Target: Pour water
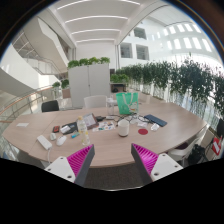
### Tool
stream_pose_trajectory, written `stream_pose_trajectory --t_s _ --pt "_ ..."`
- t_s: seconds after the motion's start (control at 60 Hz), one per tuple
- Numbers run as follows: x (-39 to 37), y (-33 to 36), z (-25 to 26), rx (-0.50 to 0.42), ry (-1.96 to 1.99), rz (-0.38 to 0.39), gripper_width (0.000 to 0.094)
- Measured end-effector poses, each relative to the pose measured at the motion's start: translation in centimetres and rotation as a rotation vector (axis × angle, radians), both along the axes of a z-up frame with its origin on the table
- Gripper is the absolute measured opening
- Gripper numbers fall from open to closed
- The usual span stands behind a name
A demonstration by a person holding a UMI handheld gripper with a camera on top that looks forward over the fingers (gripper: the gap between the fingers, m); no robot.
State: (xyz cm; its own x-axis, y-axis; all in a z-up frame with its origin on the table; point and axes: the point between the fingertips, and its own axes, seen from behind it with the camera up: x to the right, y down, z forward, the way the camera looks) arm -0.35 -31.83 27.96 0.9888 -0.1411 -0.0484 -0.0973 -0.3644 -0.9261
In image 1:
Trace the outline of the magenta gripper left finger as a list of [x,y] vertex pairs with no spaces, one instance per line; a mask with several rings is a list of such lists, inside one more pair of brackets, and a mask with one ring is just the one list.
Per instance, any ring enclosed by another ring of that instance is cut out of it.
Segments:
[[46,168],[46,171],[83,186],[94,155],[94,145],[91,144],[68,157],[58,157]]

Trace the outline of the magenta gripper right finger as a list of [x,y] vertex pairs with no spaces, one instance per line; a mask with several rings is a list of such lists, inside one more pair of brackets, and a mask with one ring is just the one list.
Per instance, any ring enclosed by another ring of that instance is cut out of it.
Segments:
[[135,143],[131,144],[131,154],[144,185],[182,169],[168,154],[156,154]]

